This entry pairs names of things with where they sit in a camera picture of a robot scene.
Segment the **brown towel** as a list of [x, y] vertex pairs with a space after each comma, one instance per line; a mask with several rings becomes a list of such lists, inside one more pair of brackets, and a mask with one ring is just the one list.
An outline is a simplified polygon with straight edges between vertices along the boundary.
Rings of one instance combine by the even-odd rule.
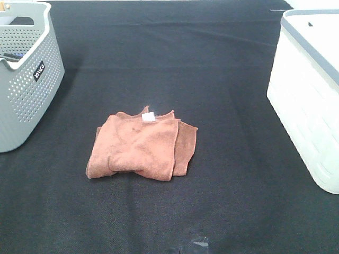
[[197, 131], [173, 111], [154, 116], [145, 106], [137, 115], [112, 114], [96, 129], [86, 176], [134, 172], [160, 181], [184, 176], [195, 152]]

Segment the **black tablecloth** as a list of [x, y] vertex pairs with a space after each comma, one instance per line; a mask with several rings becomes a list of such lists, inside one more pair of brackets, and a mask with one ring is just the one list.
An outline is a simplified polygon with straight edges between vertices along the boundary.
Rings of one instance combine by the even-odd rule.
[[[51, 4], [65, 75], [1, 154], [1, 253], [338, 253], [338, 196], [266, 98], [286, 2]], [[88, 179], [96, 128], [146, 105], [198, 128], [187, 175]]]

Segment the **white storage bin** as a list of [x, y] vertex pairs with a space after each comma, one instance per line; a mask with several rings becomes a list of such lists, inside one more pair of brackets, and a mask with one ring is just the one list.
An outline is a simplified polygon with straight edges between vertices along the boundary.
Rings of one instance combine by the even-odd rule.
[[338, 10], [289, 10], [267, 98], [315, 183], [338, 193]]

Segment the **grey perforated laundry basket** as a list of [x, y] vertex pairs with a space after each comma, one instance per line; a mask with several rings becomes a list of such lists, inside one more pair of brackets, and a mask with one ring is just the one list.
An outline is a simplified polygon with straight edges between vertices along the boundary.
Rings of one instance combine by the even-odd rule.
[[51, 4], [1, 1], [1, 17], [32, 24], [1, 25], [1, 152], [21, 146], [52, 102], [65, 69]]

